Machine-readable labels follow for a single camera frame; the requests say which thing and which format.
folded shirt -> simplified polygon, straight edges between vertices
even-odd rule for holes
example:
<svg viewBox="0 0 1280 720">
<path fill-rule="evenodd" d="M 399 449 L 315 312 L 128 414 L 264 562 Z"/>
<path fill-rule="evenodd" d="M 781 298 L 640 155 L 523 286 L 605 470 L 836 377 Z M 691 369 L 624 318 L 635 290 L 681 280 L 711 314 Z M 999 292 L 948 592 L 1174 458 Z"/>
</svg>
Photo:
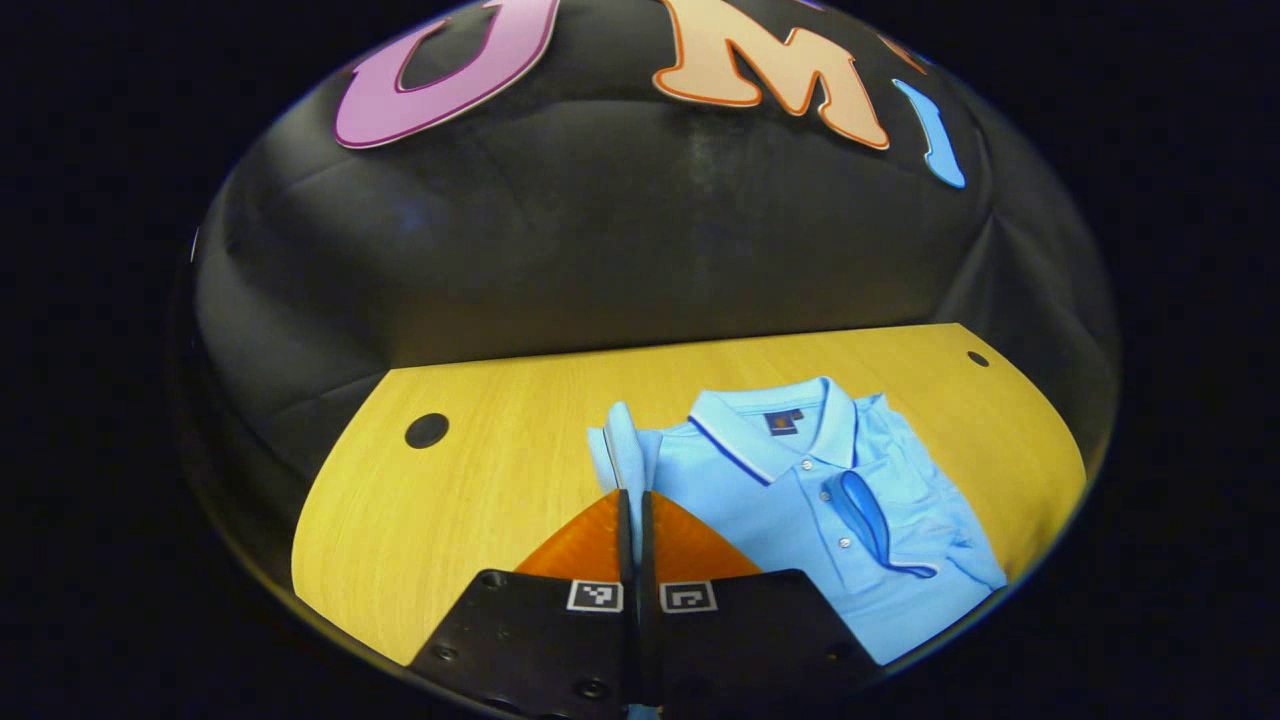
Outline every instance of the folded shirt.
<svg viewBox="0 0 1280 720">
<path fill-rule="evenodd" d="M 626 404 L 588 430 L 602 489 L 652 489 L 763 571 L 800 569 L 888 664 L 1007 584 L 978 518 L 884 395 L 831 378 L 704 391 L 689 420 L 637 430 Z M 641 492 L 631 492 L 639 562 Z"/>
</svg>

pink letter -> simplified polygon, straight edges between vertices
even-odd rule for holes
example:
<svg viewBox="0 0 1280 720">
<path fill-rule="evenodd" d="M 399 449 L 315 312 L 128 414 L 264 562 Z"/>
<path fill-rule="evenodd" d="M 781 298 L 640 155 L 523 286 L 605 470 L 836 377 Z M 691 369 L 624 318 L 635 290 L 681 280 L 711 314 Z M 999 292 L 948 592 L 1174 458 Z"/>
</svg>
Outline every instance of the pink letter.
<svg viewBox="0 0 1280 720">
<path fill-rule="evenodd" d="M 334 136 L 346 147 L 387 145 L 438 126 L 502 92 L 543 56 L 559 0 L 489 0 L 499 8 L 484 47 L 462 69 L 406 90 L 401 81 L 417 46 L 449 19 L 434 22 L 388 45 L 356 67 L 338 105 Z"/>
</svg>

wooden table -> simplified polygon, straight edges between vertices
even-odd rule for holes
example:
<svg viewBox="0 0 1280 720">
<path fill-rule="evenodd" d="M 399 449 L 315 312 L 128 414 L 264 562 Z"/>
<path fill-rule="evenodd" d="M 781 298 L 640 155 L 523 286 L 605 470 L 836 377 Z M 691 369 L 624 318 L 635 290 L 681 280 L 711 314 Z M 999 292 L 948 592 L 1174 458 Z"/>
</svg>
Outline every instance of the wooden table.
<svg viewBox="0 0 1280 720">
<path fill-rule="evenodd" d="M 1011 582 L 1082 497 L 1066 424 L 957 324 L 407 368 L 385 375 L 320 470 L 294 536 L 294 591 L 408 665 L 479 570 L 513 569 L 600 497 L 586 428 L 613 402 L 626 401 L 639 428 L 666 428 L 703 389 L 818 375 L 850 397 L 886 393 L 964 492 Z M 429 413 L 449 432 L 415 450 L 406 429 Z"/>
</svg>

black background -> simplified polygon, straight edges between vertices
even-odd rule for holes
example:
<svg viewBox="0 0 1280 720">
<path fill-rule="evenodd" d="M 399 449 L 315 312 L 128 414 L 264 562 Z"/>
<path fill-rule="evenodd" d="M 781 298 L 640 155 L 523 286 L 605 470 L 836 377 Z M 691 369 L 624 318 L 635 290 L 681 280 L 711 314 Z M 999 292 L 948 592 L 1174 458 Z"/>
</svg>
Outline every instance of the black background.
<svg viewBox="0 0 1280 720">
<path fill-rule="evenodd" d="M 1277 190 L 1262 5 L 841 6 L 1041 143 L 1097 232 L 1126 341 L 1112 452 L 1060 548 L 851 716 L 1277 716 L 1277 564 L 1251 519 L 1276 474 L 1260 432 L 1274 413 L 1258 416 Z M 10 395 L 13 448 L 31 451 L 12 454 L 27 462 L 6 524 L 15 716 L 449 716 L 236 564 L 183 486 L 160 374 L 173 272 L 237 158 L 323 77 L 436 12 L 148 0 L 28 4 L 6 23 L 5 277 L 12 347 L 32 357 Z"/>
</svg>

light blue polo shirt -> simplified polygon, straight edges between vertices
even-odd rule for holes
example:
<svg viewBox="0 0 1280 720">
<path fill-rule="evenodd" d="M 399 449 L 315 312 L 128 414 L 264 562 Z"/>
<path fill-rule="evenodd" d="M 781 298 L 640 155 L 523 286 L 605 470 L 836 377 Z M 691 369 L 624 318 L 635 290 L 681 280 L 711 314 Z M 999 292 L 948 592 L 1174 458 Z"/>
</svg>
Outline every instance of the light blue polo shirt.
<svg viewBox="0 0 1280 720">
<path fill-rule="evenodd" d="M 1007 584 L 978 518 L 884 395 L 831 378 L 704 391 L 689 421 L 637 430 L 626 404 L 588 443 L 602 489 L 653 489 L 764 571 L 797 568 L 884 665 Z M 641 493 L 630 493 L 641 547 Z"/>
</svg>

